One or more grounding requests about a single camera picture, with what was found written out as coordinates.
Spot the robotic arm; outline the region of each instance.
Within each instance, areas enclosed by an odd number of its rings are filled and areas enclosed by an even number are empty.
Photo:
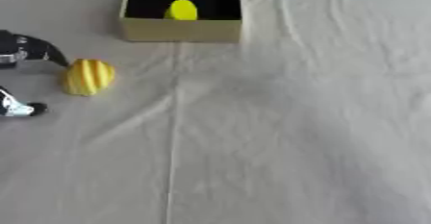
[[[68,67],[63,53],[53,44],[35,37],[0,30],[0,69],[15,68],[21,61],[45,60]],[[42,103],[22,104],[0,86],[0,116],[27,117],[47,112]]]
[[[46,60],[68,67],[63,53],[45,40],[0,30],[0,68],[14,68],[20,61]]]

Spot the yellow striped object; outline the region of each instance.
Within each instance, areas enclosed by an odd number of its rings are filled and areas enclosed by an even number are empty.
[[[92,96],[107,88],[114,76],[114,68],[105,62],[79,59],[62,76],[62,86],[68,94]]]

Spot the white fabric surface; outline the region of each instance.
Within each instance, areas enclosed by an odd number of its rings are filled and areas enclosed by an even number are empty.
[[[115,65],[0,72],[4,224],[431,223],[431,0],[242,0],[241,44],[128,43],[120,0],[0,0],[0,28]]]

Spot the cardboard box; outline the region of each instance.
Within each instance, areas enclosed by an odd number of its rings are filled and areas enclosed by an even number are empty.
[[[175,0],[123,0],[120,24],[131,41],[238,42],[241,0],[191,0],[198,20],[165,19]]]

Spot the yellow ball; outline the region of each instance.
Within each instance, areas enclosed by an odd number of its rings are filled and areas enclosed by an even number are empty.
[[[114,80],[114,68],[99,60],[79,59],[62,76],[63,90],[71,95],[92,96]]]
[[[165,17],[175,20],[197,20],[197,8],[190,0],[175,0]]]

